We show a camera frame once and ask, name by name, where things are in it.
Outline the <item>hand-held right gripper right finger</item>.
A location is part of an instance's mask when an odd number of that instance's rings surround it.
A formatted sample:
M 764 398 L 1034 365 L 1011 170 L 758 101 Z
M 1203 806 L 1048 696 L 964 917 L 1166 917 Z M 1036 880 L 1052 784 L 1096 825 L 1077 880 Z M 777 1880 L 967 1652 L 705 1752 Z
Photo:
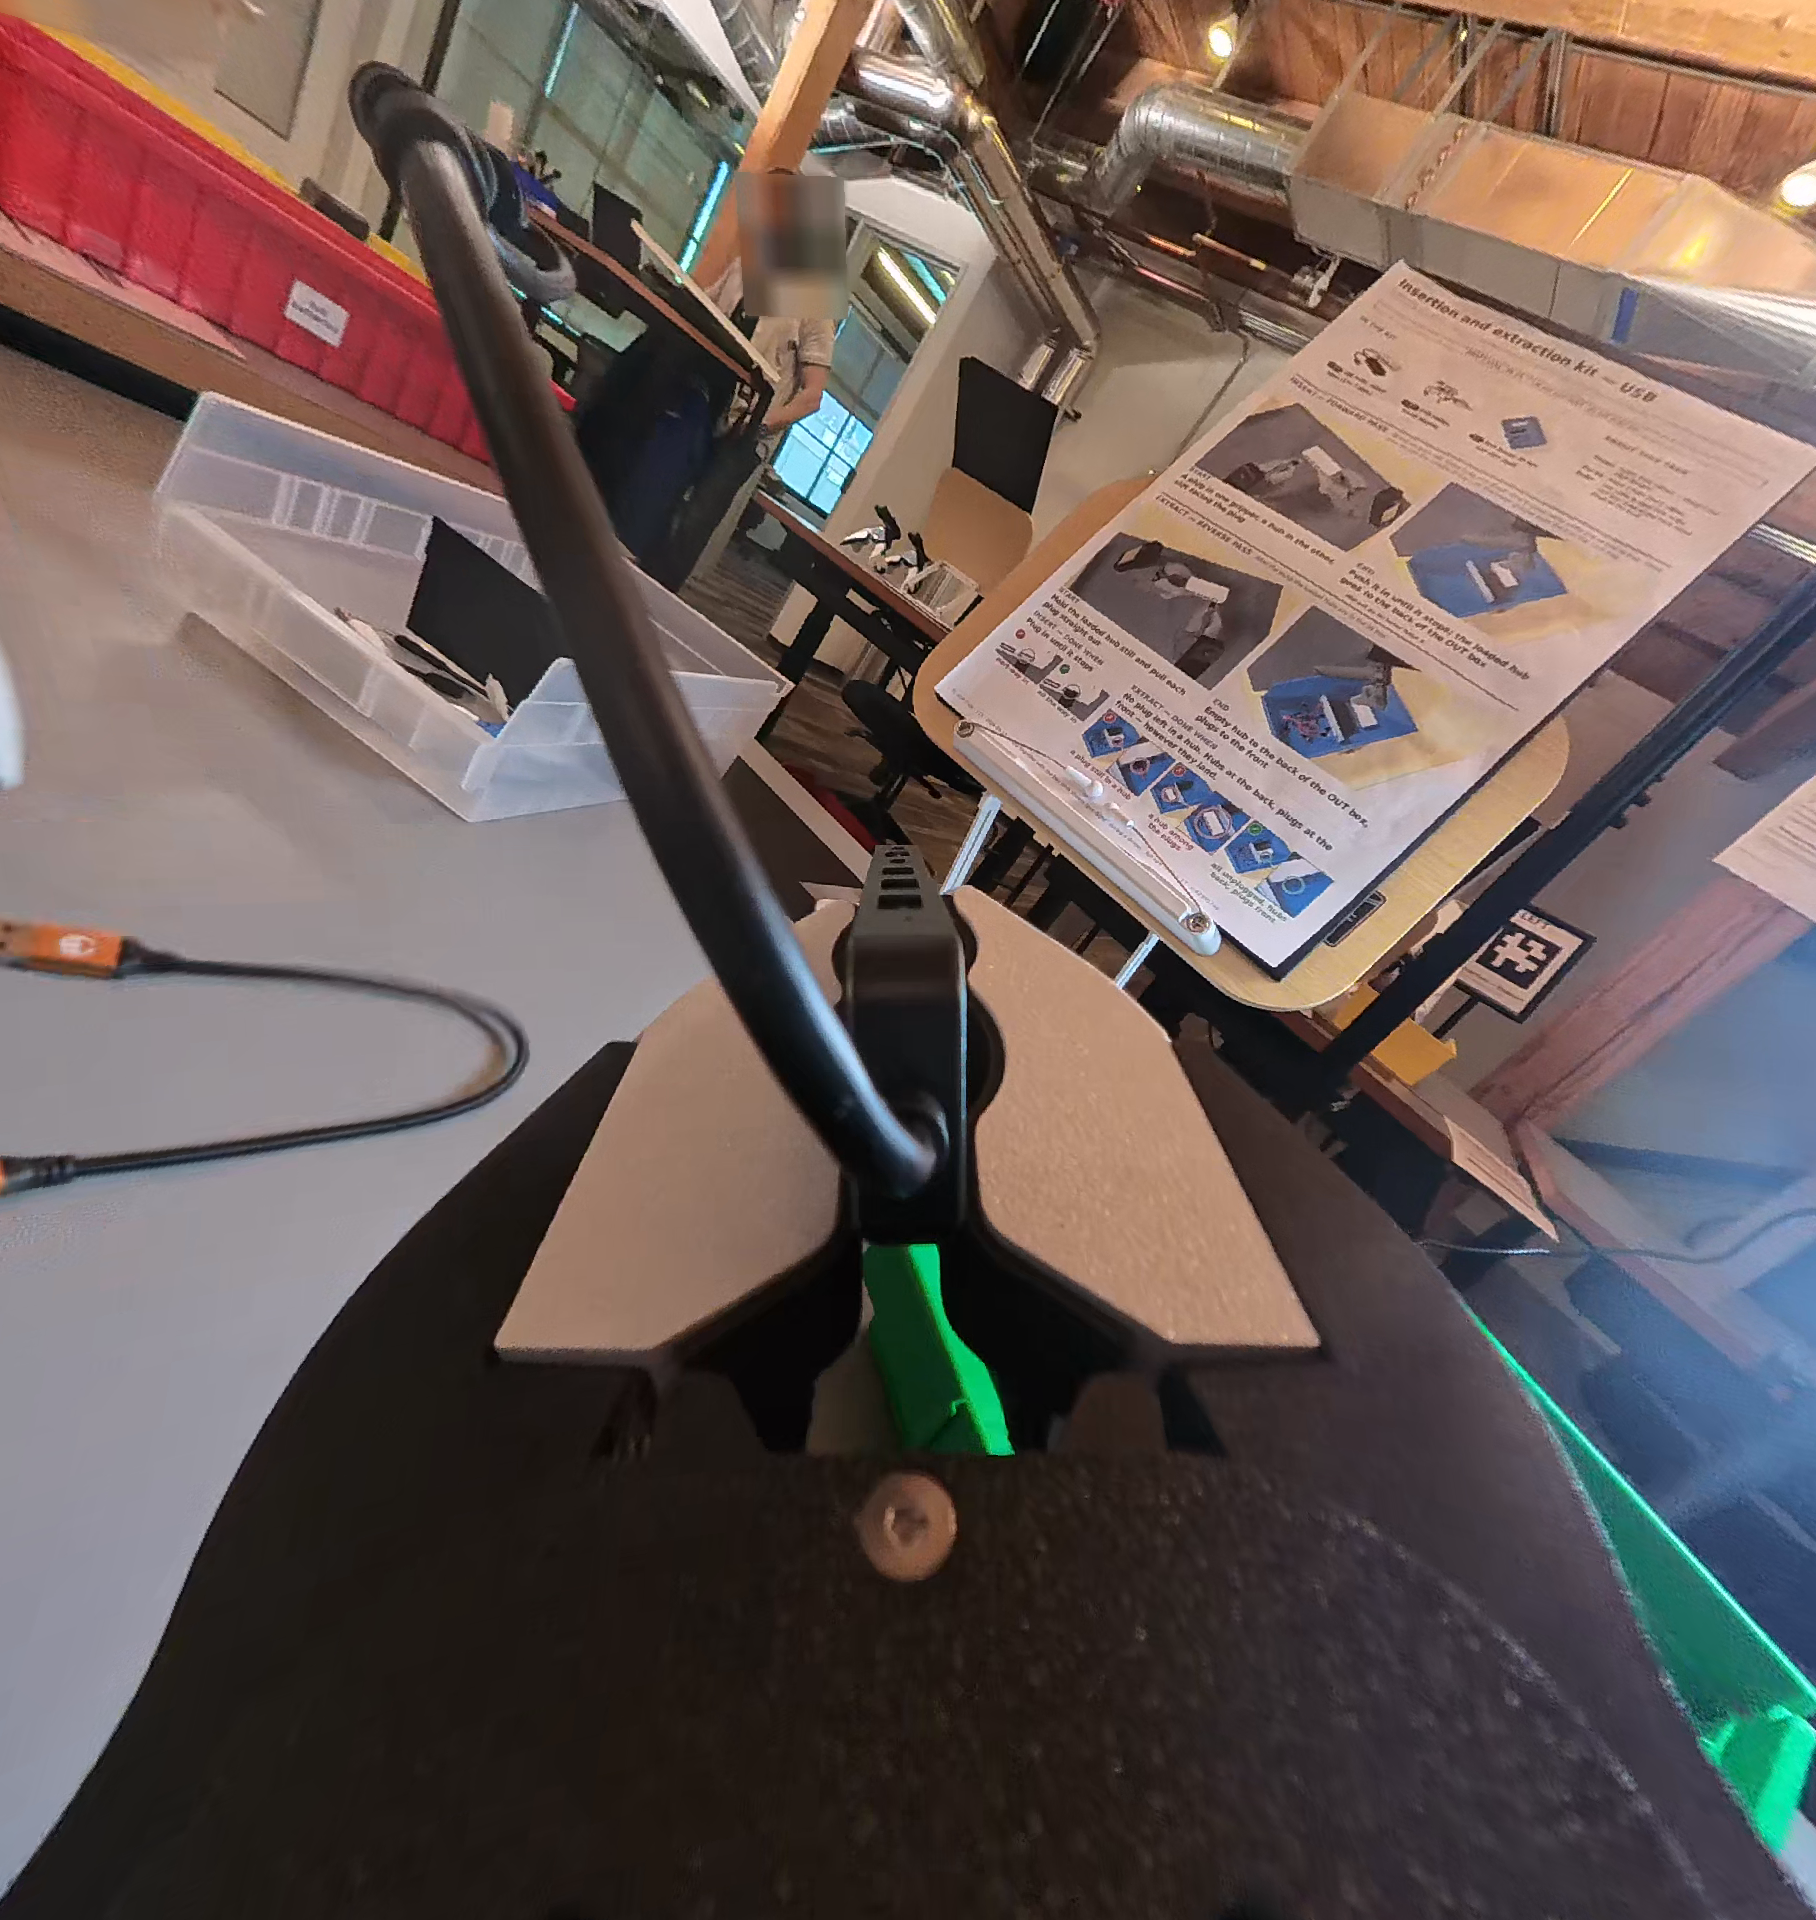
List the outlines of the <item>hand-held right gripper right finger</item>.
M 971 993 L 1004 1049 L 975 1123 L 992 1237 L 1162 1359 L 1308 1356 L 1319 1333 L 1172 1036 L 1135 997 L 981 891 Z

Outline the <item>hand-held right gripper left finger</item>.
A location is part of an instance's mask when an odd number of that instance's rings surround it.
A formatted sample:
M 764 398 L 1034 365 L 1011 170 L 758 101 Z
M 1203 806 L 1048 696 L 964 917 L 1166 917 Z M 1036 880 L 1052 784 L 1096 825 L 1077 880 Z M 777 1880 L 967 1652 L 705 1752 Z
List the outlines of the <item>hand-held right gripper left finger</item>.
M 835 1156 L 707 977 L 641 1032 L 494 1352 L 668 1373 L 828 1253 L 841 1200 Z

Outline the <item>black usb hub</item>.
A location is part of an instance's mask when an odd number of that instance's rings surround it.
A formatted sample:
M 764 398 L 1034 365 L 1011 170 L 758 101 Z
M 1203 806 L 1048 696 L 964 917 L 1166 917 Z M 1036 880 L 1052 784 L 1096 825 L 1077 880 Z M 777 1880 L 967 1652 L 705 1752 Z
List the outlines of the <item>black usb hub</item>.
M 857 1233 L 872 1245 L 938 1245 L 963 1229 L 971 1204 L 971 936 L 922 851 L 878 846 L 835 962 L 863 1067 L 935 1155 L 907 1196 L 850 1185 Z

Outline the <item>white clip bar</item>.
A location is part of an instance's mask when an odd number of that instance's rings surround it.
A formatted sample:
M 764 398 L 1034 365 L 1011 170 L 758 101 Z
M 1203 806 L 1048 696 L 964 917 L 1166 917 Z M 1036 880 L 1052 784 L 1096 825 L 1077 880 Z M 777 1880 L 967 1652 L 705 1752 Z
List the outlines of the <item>white clip bar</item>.
M 1181 884 L 1135 817 L 1077 762 L 1062 762 L 975 719 L 953 727 L 952 758 L 981 785 L 978 817 L 946 891 L 956 894 L 1000 819 L 1089 873 L 1154 943 L 1196 958 L 1224 950 L 1216 914 Z

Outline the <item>wooden easel board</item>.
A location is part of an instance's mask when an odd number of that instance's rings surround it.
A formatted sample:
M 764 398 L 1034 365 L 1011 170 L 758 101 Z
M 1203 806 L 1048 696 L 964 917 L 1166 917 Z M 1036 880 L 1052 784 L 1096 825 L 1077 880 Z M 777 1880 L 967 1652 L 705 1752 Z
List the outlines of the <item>wooden easel board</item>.
M 1015 574 L 992 589 L 983 602 L 944 637 L 916 675 L 916 718 L 935 745 L 953 752 L 953 732 L 959 725 L 956 712 L 940 697 L 944 678 L 959 667 L 973 648 L 981 648 L 1026 596 L 1044 589 L 1087 542 L 1102 534 L 1110 519 L 1122 517 L 1135 497 L 1151 486 L 1154 475 L 1143 472 L 1092 491 L 1062 526 L 1034 545 Z M 1567 774 L 1567 765 L 1569 725 L 1565 718 L 1555 718 L 1435 829 L 1419 851 L 1386 876 L 1379 884 L 1382 903 L 1371 917 L 1348 935 L 1342 946 L 1310 949 L 1308 958 L 1282 977 L 1266 977 L 1246 954 L 1232 949 L 1198 957 L 1181 943 L 1173 943 L 1162 946 L 1162 958 L 1185 962 L 1198 982 L 1260 1010 L 1315 1010 L 1348 997 L 1365 976 L 1375 976 L 1402 949 L 1412 946 L 1440 903 L 1464 891 L 1471 873 L 1482 869 L 1488 857 L 1495 857 L 1504 839 L 1516 829 L 1519 821 L 1545 811 L 1554 788 Z

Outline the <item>clear plastic organizer box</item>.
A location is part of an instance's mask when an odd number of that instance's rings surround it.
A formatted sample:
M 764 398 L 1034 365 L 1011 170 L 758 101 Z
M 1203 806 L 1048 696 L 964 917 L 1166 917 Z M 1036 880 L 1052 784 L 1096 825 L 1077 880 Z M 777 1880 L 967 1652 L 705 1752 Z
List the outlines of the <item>clear plastic organizer box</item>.
M 154 517 L 188 608 L 457 819 L 621 796 L 569 660 L 510 714 L 497 684 L 408 631 L 435 517 L 536 589 L 501 495 L 205 392 Z

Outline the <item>black white marker sign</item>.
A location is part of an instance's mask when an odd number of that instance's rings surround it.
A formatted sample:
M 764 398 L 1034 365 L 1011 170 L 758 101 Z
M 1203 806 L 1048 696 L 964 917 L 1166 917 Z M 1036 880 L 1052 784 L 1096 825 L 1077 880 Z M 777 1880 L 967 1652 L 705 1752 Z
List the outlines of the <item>black white marker sign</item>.
M 1527 1023 L 1596 936 L 1536 906 L 1516 910 L 1455 976 L 1455 990 L 1505 1023 Z

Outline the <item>black divider panel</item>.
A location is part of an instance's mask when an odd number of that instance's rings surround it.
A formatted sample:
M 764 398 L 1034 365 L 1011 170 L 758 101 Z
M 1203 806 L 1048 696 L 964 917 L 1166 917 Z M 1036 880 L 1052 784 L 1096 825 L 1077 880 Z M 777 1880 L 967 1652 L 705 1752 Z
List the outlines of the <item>black divider panel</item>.
M 444 517 L 429 523 L 408 631 L 477 684 L 497 684 L 510 714 L 567 660 L 547 596 Z

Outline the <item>red plastic bin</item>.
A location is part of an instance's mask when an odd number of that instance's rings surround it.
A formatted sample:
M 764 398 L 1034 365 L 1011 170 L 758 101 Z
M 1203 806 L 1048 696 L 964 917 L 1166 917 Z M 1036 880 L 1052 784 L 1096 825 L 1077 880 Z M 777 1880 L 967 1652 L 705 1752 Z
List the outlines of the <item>red plastic bin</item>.
M 424 278 L 10 15 L 0 212 L 376 412 L 489 456 Z

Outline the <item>wooden table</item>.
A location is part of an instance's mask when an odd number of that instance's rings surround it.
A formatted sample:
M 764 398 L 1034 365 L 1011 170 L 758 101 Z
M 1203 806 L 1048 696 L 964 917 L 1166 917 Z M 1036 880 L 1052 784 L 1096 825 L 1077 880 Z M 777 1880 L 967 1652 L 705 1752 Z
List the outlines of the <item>wooden table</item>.
M 777 534 L 772 564 L 790 589 L 809 602 L 795 637 L 783 644 L 775 663 L 775 671 L 793 690 L 758 732 L 758 743 L 769 745 L 775 740 L 790 704 L 805 684 L 835 624 L 846 624 L 863 644 L 878 648 L 891 663 L 893 675 L 916 684 L 922 664 L 948 637 L 948 629 L 902 589 L 854 560 L 846 546 L 828 542 L 823 531 L 780 506 L 775 495 L 761 488 L 753 495 L 753 506 Z

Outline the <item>black stand pole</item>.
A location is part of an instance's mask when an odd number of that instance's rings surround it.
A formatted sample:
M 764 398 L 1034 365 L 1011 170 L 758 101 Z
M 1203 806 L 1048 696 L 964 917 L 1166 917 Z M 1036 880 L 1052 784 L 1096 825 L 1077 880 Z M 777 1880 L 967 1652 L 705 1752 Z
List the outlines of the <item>black stand pole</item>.
M 1435 935 L 1398 977 L 1304 1068 L 1287 1097 L 1283 1119 L 1304 1119 L 1342 1105 L 1378 1045 L 1387 1042 L 1430 995 L 1445 990 L 1510 922 L 1527 910 L 1548 881 L 1624 819 L 1721 719 L 1747 701 L 1780 663 L 1816 631 L 1816 571 L 1812 571 L 1663 723 L 1607 770 L 1567 813 L 1473 898 L 1459 922 Z

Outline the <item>printed instruction poster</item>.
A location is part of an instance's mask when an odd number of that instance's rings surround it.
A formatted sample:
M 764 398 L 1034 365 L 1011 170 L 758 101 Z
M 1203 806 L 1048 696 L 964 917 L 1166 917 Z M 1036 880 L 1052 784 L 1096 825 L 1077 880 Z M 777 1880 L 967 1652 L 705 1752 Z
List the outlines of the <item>printed instruction poster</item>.
M 1106 781 L 1282 977 L 1815 471 L 1398 267 L 940 697 Z

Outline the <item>dark standing desk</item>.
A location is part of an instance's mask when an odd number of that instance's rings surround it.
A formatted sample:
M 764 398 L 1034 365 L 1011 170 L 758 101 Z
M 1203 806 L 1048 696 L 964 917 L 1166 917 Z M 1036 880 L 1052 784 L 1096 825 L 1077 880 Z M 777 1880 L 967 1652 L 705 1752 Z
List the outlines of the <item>dark standing desk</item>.
M 610 317 L 641 320 L 648 329 L 670 326 L 684 343 L 701 350 L 710 362 L 728 370 L 743 398 L 736 428 L 744 436 L 761 428 L 775 395 L 775 368 L 699 287 L 680 278 L 683 269 L 670 259 L 648 271 L 633 269 L 545 207 L 534 207 L 529 221 L 558 251 L 573 255 L 582 299 Z

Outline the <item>round silver ventilation duct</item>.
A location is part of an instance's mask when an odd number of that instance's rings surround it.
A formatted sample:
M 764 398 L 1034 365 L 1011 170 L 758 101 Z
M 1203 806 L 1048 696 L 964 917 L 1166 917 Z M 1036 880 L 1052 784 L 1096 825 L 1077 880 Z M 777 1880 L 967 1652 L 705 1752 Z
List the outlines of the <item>round silver ventilation duct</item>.
M 1207 234 L 1169 241 L 1122 214 L 1154 177 L 1224 195 L 1291 226 L 1291 173 L 1308 129 L 1209 86 L 1159 79 L 1122 109 L 1106 145 L 1036 141 L 1030 156 L 978 92 L 986 55 L 956 4 L 880 4 L 857 35 L 816 153 L 897 145 L 922 153 L 959 193 L 1015 276 L 1043 339 L 1018 384 L 1069 409 L 1106 343 L 1074 276 L 1077 247 L 1102 271 L 1188 309 L 1250 343 L 1295 351 L 1339 311 L 1337 261 L 1287 276 Z

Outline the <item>rectangular metal duct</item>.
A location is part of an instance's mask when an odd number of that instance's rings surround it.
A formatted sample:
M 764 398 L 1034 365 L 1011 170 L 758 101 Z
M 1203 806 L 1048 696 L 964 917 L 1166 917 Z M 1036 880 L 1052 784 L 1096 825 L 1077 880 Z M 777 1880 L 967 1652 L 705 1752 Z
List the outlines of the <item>rectangular metal duct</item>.
M 1324 252 L 1816 392 L 1816 232 L 1709 178 L 1348 92 L 1308 129 L 1288 207 Z

